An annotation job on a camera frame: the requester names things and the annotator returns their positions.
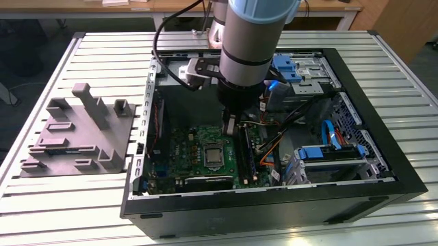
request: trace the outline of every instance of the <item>robot end effector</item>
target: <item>robot end effector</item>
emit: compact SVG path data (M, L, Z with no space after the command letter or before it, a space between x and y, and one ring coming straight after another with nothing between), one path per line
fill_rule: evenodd
M284 26L296 16L300 2L229 0L221 61L190 61L194 73L218 78L218 99L226 107L225 135L234 135L244 110L258 102L264 93Z

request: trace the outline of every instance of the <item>aluminum table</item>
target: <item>aluminum table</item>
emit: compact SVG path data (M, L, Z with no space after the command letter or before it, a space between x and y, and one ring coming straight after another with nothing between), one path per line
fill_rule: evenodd
M400 245L438 243L438 101L380 36L365 31L289 31L281 48L337 48L429 192L352 224L153 241L119 218L126 173L19 178L51 98L89 83L94 96L142 104L154 33L77 34L0 168L0 245ZM163 49L206 49L205 36L163 33ZM141 122L134 121L131 140ZM135 144L129 145L134 154Z

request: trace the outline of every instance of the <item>black cable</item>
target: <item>black cable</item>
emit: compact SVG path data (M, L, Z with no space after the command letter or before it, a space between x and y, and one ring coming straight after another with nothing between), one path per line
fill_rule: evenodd
M305 0L306 2L306 14L305 14L305 17L310 17L310 5L309 5L309 1Z
M206 21L206 18L208 18L208 10L206 10L206 3L204 1L204 10L205 10L205 21Z
M298 106L297 109L293 110L293 112L290 112L290 114L286 116L284 123L280 126L280 130L277 135L269 140L266 141L265 144L262 144L262 146L260 147L260 149L264 149L266 146L269 146L272 143L274 143L276 141L280 140L280 138L282 138L285 132L288 131L289 127L294 124L294 122L302 118L305 116L305 114L308 113L308 111L310 110L313 104L316 102L318 102L322 99L330 98L333 96L337 95L337 92L329 92L324 95L320 96L314 96L312 99L308 100L308 102L305 102L301 106Z
M18 97L15 97L17 98L17 102L14 104L13 103L11 90L9 88L7 88L7 90L9 90L9 98L10 98L10 105L9 106L18 107L21 105L22 101L21 101L21 99Z
M277 171L277 173L280 174L280 180L274 179L276 182L276 186L281 186L282 185L282 161L281 161L281 148L280 145L276 146L276 148L273 149L273 159L274 159L274 170Z
M173 77L173 79L182 85L185 86L189 90L192 91L197 91L200 89L200 87L194 87L190 86L188 83L185 83L185 81L176 75L176 73L170 70L170 68L165 65L163 61L159 59L159 55L158 55L158 50L157 50L157 43L158 43L158 38L159 38L159 34L166 26L166 24L170 22L172 19L174 19L176 17L178 17L181 14L186 13L190 9L193 9L201 2L204 2L204 0L198 0L197 2L194 2L188 8L185 8L184 10L178 11L176 14L173 14L165 21L163 23L159 25L158 29L157 29L157 33L154 36L154 43L153 43L153 55L155 56L155 59L158 61L158 63L161 64L162 68L165 69L165 71L168 72L168 74Z

